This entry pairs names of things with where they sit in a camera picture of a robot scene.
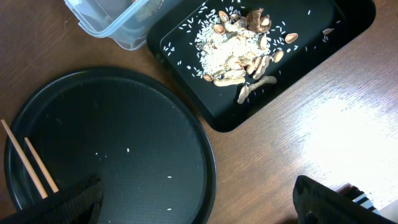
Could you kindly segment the wooden chopstick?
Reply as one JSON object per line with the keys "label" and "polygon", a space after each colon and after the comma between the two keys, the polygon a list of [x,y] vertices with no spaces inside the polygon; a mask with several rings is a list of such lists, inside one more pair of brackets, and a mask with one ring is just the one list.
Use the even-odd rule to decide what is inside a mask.
{"label": "wooden chopstick", "polygon": [[50,173],[48,172],[46,166],[44,165],[44,163],[42,162],[41,158],[39,157],[38,153],[36,152],[35,148],[33,147],[32,143],[29,141],[29,139],[27,137],[24,138],[28,148],[30,149],[34,159],[36,160],[38,166],[40,167],[40,170],[42,171],[46,181],[48,182],[50,188],[52,189],[53,193],[56,193],[59,191],[56,183],[54,182],[52,176],[50,175]]}
{"label": "wooden chopstick", "polygon": [[9,137],[9,139],[11,140],[12,145],[14,146],[18,156],[20,157],[25,169],[27,170],[30,178],[32,179],[36,189],[39,191],[41,198],[47,198],[48,194],[45,191],[44,186],[42,185],[41,181],[39,180],[37,174],[35,173],[32,165],[29,162],[28,158],[24,154],[24,151],[22,150],[21,145],[18,143],[18,141],[15,138],[14,134],[12,133],[10,127],[7,125],[7,123],[4,119],[1,120],[1,123]]}

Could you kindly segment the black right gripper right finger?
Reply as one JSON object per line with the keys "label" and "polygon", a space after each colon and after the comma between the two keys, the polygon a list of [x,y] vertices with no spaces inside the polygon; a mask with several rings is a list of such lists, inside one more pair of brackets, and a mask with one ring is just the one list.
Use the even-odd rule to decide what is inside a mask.
{"label": "black right gripper right finger", "polygon": [[363,191],[350,184],[336,192],[300,175],[294,185],[293,202],[299,224],[392,224]]}

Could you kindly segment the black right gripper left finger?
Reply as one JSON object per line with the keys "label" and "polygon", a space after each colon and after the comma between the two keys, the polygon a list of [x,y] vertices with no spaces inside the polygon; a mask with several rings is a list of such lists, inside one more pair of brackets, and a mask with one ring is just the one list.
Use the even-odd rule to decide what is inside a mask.
{"label": "black right gripper left finger", "polygon": [[103,204],[103,182],[93,175],[1,220],[1,224],[94,224]]}

